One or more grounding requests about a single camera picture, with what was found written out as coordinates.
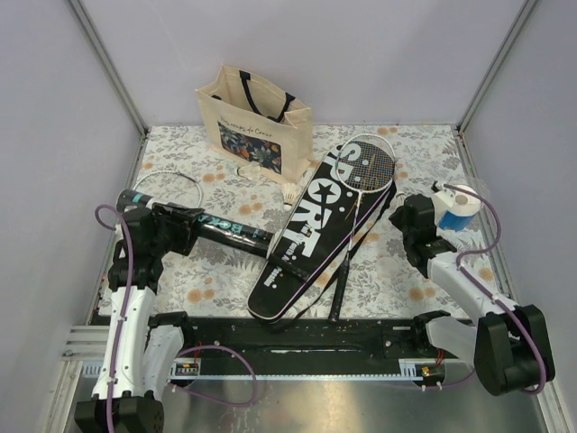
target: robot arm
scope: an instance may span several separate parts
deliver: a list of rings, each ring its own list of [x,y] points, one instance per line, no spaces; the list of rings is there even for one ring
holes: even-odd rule
[[[434,198],[409,196],[389,220],[403,234],[411,265],[451,295],[472,321],[472,326],[466,325],[444,311],[419,315],[415,317],[418,345],[443,348],[474,366],[482,385],[493,395],[534,385],[539,381],[537,361],[517,327],[494,303],[500,299],[527,329],[544,360],[546,380],[553,380],[543,313],[533,305],[520,307],[497,293],[488,298],[457,269],[456,248],[436,233]]]
[[[123,213],[133,241],[133,283],[131,288],[126,287],[129,267],[126,243],[121,239],[108,271],[112,315],[103,369],[92,400],[77,404],[75,421],[84,432],[106,431],[105,404],[114,377],[114,424],[119,430],[122,426],[123,431],[152,433],[162,430],[161,397],[169,369],[185,343],[195,344],[185,312],[151,316],[163,271],[162,257],[169,252],[189,255],[197,238],[204,237],[266,258],[301,280],[306,280],[308,274],[270,256],[274,234],[208,215],[204,209],[161,203],[131,189],[121,193],[116,209]],[[127,309],[122,315],[127,291]],[[114,345],[120,321],[123,329],[119,344]],[[111,375],[108,370],[114,352],[115,371]]]

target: black bag strap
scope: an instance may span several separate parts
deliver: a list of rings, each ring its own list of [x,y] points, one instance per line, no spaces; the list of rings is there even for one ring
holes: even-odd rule
[[[249,81],[251,80],[251,74],[243,70],[239,70],[239,74],[241,76],[241,81],[243,82],[244,94],[246,95],[247,101],[249,101],[249,105],[251,106],[252,111],[257,115],[262,115],[259,109],[257,108],[256,104],[254,104],[254,100],[252,99],[251,95],[251,90],[249,89]],[[295,97],[290,95],[290,93],[285,92],[285,105],[282,107],[282,111],[280,112],[279,117],[273,117],[272,115],[269,115],[267,118],[279,124],[280,122],[282,122],[285,113],[289,109],[290,103],[294,100]]]
[[[353,259],[354,255],[357,254],[357,251],[359,251],[359,248],[361,247],[362,243],[364,242],[364,239],[367,237],[369,232],[372,230],[373,227],[375,227],[377,225],[377,223],[380,221],[382,216],[385,214],[385,210],[387,210],[390,207],[390,202],[392,201],[392,199],[395,197],[396,194],[397,194],[397,185],[393,181],[390,184],[389,194],[385,198],[385,202],[382,205],[382,207],[380,208],[379,215],[377,216],[377,219],[375,219],[374,224],[371,226],[371,228],[369,228],[367,230],[367,232],[361,237],[361,239],[359,239],[359,242],[357,242],[355,244],[355,246],[352,248],[351,254],[350,254],[351,260]],[[313,306],[315,306],[315,304],[317,304],[317,302],[323,297],[323,295],[326,293],[326,291],[330,289],[330,287],[333,285],[333,283],[336,281],[336,279],[339,276],[339,272],[341,270],[341,265],[342,265],[342,263],[339,264],[339,267],[336,268],[336,270],[333,272],[333,275],[331,275],[331,278],[328,281],[328,283],[325,285],[325,287],[321,290],[320,294],[316,297],[316,299],[308,307],[306,307],[305,309],[301,309],[297,313],[297,315],[295,317],[293,317],[288,323],[284,323],[284,324],[280,325],[279,322],[276,322],[276,323],[270,324],[269,329],[272,332],[277,333],[277,332],[283,332],[285,329],[288,329],[288,328],[292,327],[293,325],[295,325],[297,320],[302,318],[303,315],[307,311],[309,311]]]

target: tote bag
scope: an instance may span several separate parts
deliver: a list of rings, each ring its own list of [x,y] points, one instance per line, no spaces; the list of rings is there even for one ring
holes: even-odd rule
[[[268,80],[222,66],[197,90],[210,148],[240,164],[258,162],[278,183],[297,183],[313,158],[312,109]]]

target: floral pattern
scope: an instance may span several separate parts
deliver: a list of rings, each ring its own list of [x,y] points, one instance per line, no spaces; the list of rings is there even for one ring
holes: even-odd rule
[[[314,130],[315,161],[299,184],[305,186],[323,155],[338,143],[355,134],[384,135],[398,157],[397,187],[399,193],[426,195],[435,180],[458,181],[464,176],[452,131],[445,125],[420,126],[317,126]],[[223,155],[208,150],[205,129],[199,126],[161,126],[152,128],[142,157],[139,178],[155,170],[181,170],[201,184],[202,207],[213,215],[241,224],[280,230],[289,218],[283,210],[279,184],[261,176],[252,182],[236,175],[237,165]],[[189,180],[163,174],[152,176],[139,191],[157,198],[194,207],[197,189]],[[351,264],[344,297],[344,318],[412,318],[435,309],[444,309],[456,317],[464,312],[441,288],[415,270],[407,261],[400,232],[388,216],[391,209],[371,230],[363,247]],[[461,251],[483,246],[480,225],[473,220],[467,230],[444,232]],[[318,295],[329,280],[344,252],[319,276],[286,317],[294,316]],[[257,280],[264,261],[248,253],[199,239],[189,257],[169,253],[163,260],[164,273],[155,312],[184,309],[191,316],[250,316],[246,300]],[[473,256],[468,264],[475,274],[495,290],[494,274],[487,256]],[[326,318],[332,292],[325,296],[306,317]],[[101,290],[100,314],[110,315],[110,290]]]
[[[223,149],[247,161],[257,161],[265,169],[280,174],[282,155],[280,145],[256,137],[237,133],[218,122]]]

